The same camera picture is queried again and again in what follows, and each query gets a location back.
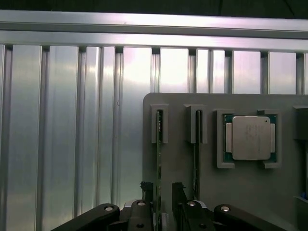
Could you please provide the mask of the grey parts rack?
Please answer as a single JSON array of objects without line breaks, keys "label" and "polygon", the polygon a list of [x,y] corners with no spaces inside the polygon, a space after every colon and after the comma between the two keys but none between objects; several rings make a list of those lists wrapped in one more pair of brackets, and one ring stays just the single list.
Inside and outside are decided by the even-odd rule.
[{"label": "grey parts rack", "polygon": [[[308,96],[150,93],[143,100],[142,179],[153,183],[156,228],[156,112],[162,110],[161,229],[176,230],[172,184],[210,211],[228,204],[286,231],[308,231]],[[196,111],[202,111],[200,196],[194,197]],[[276,162],[224,160],[223,115],[276,115]]]}]

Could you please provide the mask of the silver CPU chip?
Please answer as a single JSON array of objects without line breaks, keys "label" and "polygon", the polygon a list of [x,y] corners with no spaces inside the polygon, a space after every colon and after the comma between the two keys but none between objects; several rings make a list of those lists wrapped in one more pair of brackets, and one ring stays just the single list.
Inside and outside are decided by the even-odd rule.
[{"label": "silver CPU chip", "polygon": [[224,160],[276,162],[276,117],[224,114]]}]

